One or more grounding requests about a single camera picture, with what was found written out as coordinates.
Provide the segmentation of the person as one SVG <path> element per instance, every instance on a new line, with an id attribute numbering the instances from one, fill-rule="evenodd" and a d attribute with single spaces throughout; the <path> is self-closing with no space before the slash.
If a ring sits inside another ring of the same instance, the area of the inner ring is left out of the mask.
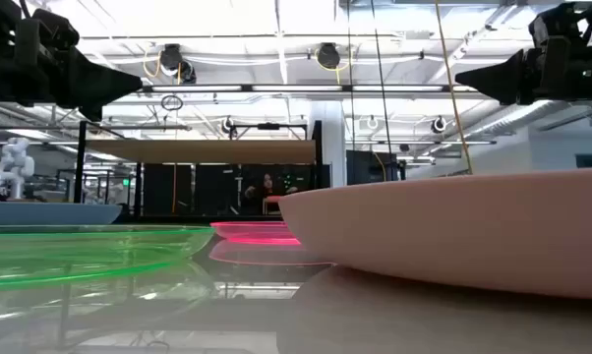
<path id="1" fill-rule="evenodd" d="M 283 183 L 274 184 L 272 176 L 264 174 L 261 180 L 253 182 L 244 189 L 241 197 L 242 211 L 246 214 L 264 214 L 264 200 L 272 196 L 286 196 L 298 192 L 296 186 L 285 187 Z"/>

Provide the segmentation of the black partition panels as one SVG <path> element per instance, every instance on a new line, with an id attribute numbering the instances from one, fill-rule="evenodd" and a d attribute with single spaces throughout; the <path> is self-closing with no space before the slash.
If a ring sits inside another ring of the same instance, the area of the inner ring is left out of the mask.
<path id="1" fill-rule="evenodd" d="M 330 186 L 325 164 L 324 186 Z M 143 171 L 143 215 L 254 215 L 242 211 L 244 189 L 264 174 L 274 184 L 312 190 L 305 164 L 147 164 Z M 278 213 L 278 205 L 269 205 Z"/>

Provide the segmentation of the long ceiling light bar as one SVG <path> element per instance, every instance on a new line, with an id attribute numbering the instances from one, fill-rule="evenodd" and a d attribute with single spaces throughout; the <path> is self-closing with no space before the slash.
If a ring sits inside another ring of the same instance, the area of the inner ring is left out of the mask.
<path id="1" fill-rule="evenodd" d="M 440 93 L 440 92 L 475 93 L 468 86 L 441 85 L 222 85 L 222 86 L 143 86 L 141 93 L 194 93 L 194 92 L 403 92 L 403 93 Z"/>

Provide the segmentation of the black monitor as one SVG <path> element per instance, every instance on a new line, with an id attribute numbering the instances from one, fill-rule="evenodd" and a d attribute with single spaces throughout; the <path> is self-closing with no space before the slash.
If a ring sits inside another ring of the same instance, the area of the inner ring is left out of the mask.
<path id="1" fill-rule="evenodd" d="M 397 181 L 397 157 L 386 152 L 348 150 L 346 178 L 348 185 Z"/>

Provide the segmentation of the silver air duct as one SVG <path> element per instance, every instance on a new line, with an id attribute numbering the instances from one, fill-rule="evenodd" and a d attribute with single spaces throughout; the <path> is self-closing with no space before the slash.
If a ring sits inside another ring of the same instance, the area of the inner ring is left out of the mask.
<path id="1" fill-rule="evenodd" d="M 592 115 L 592 102 L 543 100 L 527 106 L 511 105 L 502 108 L 477 124 L 465 128 L 463 133 L 465 139 L 476 139 L 484 135 L 499 136 L 512 133 L 547 117 L 561 118 L 560 122 L 554 123 L 559 126 L 562 123 L 568 124 L 588 115 Z"/>

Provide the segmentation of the salmon pink opaque plate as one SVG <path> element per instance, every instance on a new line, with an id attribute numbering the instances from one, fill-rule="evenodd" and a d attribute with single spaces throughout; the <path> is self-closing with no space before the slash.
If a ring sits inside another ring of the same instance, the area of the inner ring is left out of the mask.
<path id="1" fill-rule="evenodd" d="M 592 299 L 592 168 L 327 188 L 279 206 L 308 251 L 341 266 Z"/>

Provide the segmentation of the translucent green divided plate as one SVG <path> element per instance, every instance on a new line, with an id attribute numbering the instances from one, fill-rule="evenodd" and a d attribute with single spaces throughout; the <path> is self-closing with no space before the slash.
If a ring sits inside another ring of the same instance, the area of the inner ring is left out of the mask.
<path id="1" fill-rule="evenodd" d="M 213 236 L 207 226 L 0 226 L 0 291 L 176 266 Z"/>

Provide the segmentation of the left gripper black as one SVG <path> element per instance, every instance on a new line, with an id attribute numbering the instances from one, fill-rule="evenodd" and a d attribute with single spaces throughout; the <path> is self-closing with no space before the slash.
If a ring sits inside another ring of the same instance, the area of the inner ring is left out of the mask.
<path id="1" fill-rule="evenodd" d="M 0 101 L 54 103 L 99 121 L 102 106 L 143 87 L 134 75 L 100 66 L 76 46 L 45 45 L 25 0 L 0 0 Z"/>

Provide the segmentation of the blue opaque plate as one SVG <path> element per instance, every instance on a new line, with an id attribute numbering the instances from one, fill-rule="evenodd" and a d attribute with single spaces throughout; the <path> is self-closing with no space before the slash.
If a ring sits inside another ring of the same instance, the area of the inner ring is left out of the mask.
<path id="1" fill-rule="evenodd" d="M 107 225 L 121 210 L 117 205 L 0 202 L 0 225 Z"/>

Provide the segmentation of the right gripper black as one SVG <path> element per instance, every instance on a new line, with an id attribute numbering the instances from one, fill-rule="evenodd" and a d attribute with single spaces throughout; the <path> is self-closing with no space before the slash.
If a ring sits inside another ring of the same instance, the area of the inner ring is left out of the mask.
<path id="1" fill-rule="evenodd" d="M 493 66 L 461 72 L 455 81 L 503 104 L 538 99 L 592 100 L 592 4 L 579 12 L 564 2 L 528 26 L 534 47 Z"/>

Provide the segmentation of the translucent pink divided plate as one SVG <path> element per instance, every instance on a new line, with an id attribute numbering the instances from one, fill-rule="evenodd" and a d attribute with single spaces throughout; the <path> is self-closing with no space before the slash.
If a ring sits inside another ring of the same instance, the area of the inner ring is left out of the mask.
<path id="1" fill-rule="evenodd" d="M 226 241 L 253 245 L 299 245 L 283 221 L 223 221 L 210 225 Z"/>

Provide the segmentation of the wooden shelf with black frame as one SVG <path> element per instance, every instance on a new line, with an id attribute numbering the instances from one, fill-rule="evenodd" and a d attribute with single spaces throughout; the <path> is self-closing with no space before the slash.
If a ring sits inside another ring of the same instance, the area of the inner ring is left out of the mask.
<path id="1" fill-rule="evenodd" d="M 89 140 L 88 127 L 95 125 L 82 121 L 78 126 L 78 152 L 75 169 L 73 202 L 83 201 L 83 178 L 86 151 L 112 154 L 136 163 L 135 203 L 131 218 L 143 218 L 143 165 L 146 163 L 226 163 L 226 164 L 305 164 L 311 168 L 311 188 L 324 186 L 323 127 L 314 123 L 308 140 L 131 140 L 123 136 L 117 140 Z"/>

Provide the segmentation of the black table frame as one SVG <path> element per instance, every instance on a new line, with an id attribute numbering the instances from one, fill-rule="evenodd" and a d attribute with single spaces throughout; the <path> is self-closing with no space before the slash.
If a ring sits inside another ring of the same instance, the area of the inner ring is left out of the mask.
<path id="1" fill-rule="evenodd" d="M 282 221 L 280 215 L 132 215 L 118 216 L 114 224 L 209 225 L 213 222 Z"/>

